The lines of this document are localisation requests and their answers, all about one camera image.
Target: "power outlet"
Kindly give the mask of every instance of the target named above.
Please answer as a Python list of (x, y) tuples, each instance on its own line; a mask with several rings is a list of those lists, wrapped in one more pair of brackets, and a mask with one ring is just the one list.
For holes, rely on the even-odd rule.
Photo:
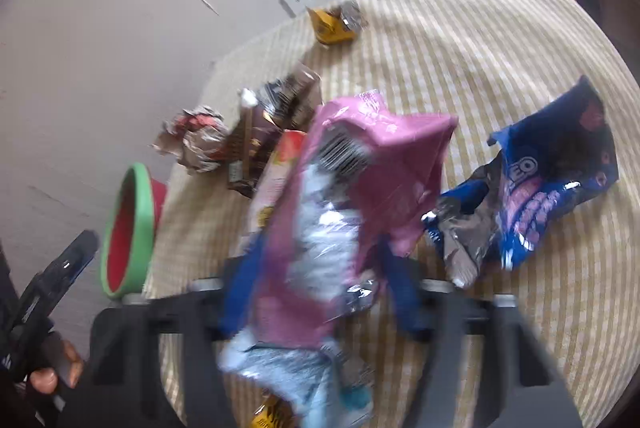
[(295, 18), (305, 11), (310, 2), (311, 0), (280, 0), (280, 5), (291, 18)]

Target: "candy wrapper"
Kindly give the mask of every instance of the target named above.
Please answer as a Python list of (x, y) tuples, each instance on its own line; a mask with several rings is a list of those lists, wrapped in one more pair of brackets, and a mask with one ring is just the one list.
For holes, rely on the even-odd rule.
[(317, 347), (350, 308), (348, 289), (372, 300), (367, 254), (383, 233), (396, 254), (413, 249), (456, 124), (449, 115), (393, 115), (377, 92), (318, 110), (264, 232), (251, 316), (261, 341)]
[(307, 130), (322, 103), (320, 78), (299, 64), (257, 93), (243, 89), (240, 101), (240, 120), (227, 140), (228, 187), (251, 198), (282, 131)]
[(240, 256), (249, 248), (252, 238), (269, 220), (276, 201), (280, 197), (287, 177), (297, 162), (306, 133), (284, 130), (276, 149), (262, 172), (255, 195), (246, 215), (246, 224), (232, 256)]
[(322, 45), (353, 41), (367, 26), (355, 0), (348, 0), (327, 11), (308, 8), (307, 12), (316, 40)]
[(178, 164), (192, 173), (210, 172), (226, 160), (228, 134), (222, 115), (208, 106), (198, 106), (162, 123), (153, 146), (162, 155), (175, 155)]
[(219, 366), (289, 401), (300, 428), (356, 428), (373, 410), (372, 371), (327, 338), (316, 350), (274, 347), (244, 329), (223, 348)]
[(287, 77), (257, 92), (243, 89), (239, 96), (240, 119), (232, 131), (222, 115), (199, 106), (164, 122), (153, 146), (163, 155), (175, 155), (190, 173), (228, 164), (229, 187), (250, 198), (282, 131), (308, 129), (322, 104), (320, 77), (299, 63)]
[(289, 403), (270, 394), (254, 413), (250, 428), (296, 428)]
[(539, 112), (491, 135), (502, 150), (444, 193), (424, 217), (449, 279), (470, 286), (482, 264), (511, 270), (540, 243), (550, 220), (618, 179), (604, 107), (587, 77)]

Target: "hand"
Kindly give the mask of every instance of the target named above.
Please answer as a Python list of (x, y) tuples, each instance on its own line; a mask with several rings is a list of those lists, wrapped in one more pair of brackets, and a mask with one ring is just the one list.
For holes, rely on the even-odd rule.
[[(66, 340), (62, 341), (66, 359), (70, 363), (69, 375), (65, 380), (69, 387), (75, 388), (84, 368), (84, 361), (78, 354), (76, 347)], [(31, 372), (29, 376), (31, 385), (41, 394), (53, 394), (58, 386), (58, 375), (53, 368), (41, 368)]]

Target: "white wall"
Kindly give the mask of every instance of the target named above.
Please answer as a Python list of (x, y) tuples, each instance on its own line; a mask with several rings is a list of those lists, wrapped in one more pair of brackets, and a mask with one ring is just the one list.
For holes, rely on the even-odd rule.
[[(0, 0), (0, 238), (20, 289), (82, 228), (102, 232), (132, 161), (166, 180), (172, 160), (148, 147), (161, 120), (288, 17), (278, 0), (208, 1), (219, 16), (200, 0)], [(82, 351), (96, 271), (54, 315)]]

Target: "striped mattress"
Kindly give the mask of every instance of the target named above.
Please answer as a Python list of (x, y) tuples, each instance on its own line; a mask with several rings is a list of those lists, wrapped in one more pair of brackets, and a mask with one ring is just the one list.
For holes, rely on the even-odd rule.
[[(602, 97), (616, 140), (620, 181), (553, 223), (536, 255), (512, 273), (485, 279), (478, 296), (513, 293), (554, 354), (586, 428), (612, 408), (640, 363), (640, 89), (616, 49), (574, 0), (357, 0), (369, 28), (350, 46), (315, 42), (306, 16), (258, 37), (219, 61), (201, 103), (232, 123), (237, 89), (255, 88), (297, 61), (318, 72), (325, 100), (377, 89), (396, 113), (460, 118), (444, 188), (489, 162), (489, 133), (545, 106), (586, 74)], [(189, 176), (176, 165), (145, 284), (151, 297), (180, 293), (216, 273), (235, 245), (248, 200), (225, 170)], [(412, 254), (433, 275), (442, 267), (421, 241)], [(389, 301), (345, 321), (338, 337), (375, 370), (371, 427), (400, 426), (425, 347), (396, 332)], [(469, 426), (481, 339), (469, 337), (456, 426)], [(162, 379), (182, 414), (180, 339), (161, 340)], [(260, 390), (226, 378), (239, 426), (248, 426)]]

